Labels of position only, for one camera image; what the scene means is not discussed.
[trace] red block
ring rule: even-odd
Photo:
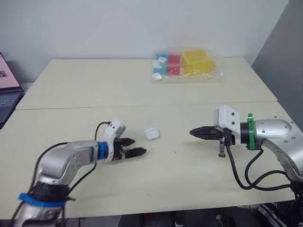
[[[167,66],[166,68],[167,75],[180,75],[180,66]]]
[[[180,58],[180,55],[169,55],[167,62],[167,75],[180,75]]]
[[[179,65],[180,64],[180,55],[169,55],[168,65]]]

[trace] clear plastic bag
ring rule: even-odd
[[[152,80],[155,83],[218,83],[224,74],[218,58],[202,48],[179,48],[154,53]]]

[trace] table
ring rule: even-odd
[[[0,201],[5,204],[0,219],[10,218],[26,192],[37,157],[49,146],[93,138],[98,122],[123,120],[124,136],[136,146],[148,149],[142,156],[104,164],[73,191],[75,202],[68,202],[67,217],[143,213],[247,205],[293,199],[289,189],[262,192],[241,189],[232,174],[228,158],[218,157],[218,144],[189,135],[195,127],[212,125],[213,112],[222,104],[158,105],[130,107],[64,108],[17,110],[0,131]],[[230,103],[246,121],[270,116],[289,117],[277,102]],[[143,131],[158,127],[161,138],[146,141]],[[240,178],[246,164],[256,155],[244,147],[232,147]],[[91,167],[85,166],[77,179]],[[256,179],[269,170],[282,170],[275,155],[265,149],[251,167]],[[282,175],[272,175],[260,185],[287,183]]]
[[[277,101],[243,58],[217,64],[224,83],[155,84],[151,60],[52,60],[17,109]]]

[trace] yellow block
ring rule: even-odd
[[[181,67],[187,75],[210,72],[216,66],[205,50],[184,51],[181,55]]]

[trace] laptop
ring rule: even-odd
[[[0,129],[14,111],[24,92],[0,53]]]

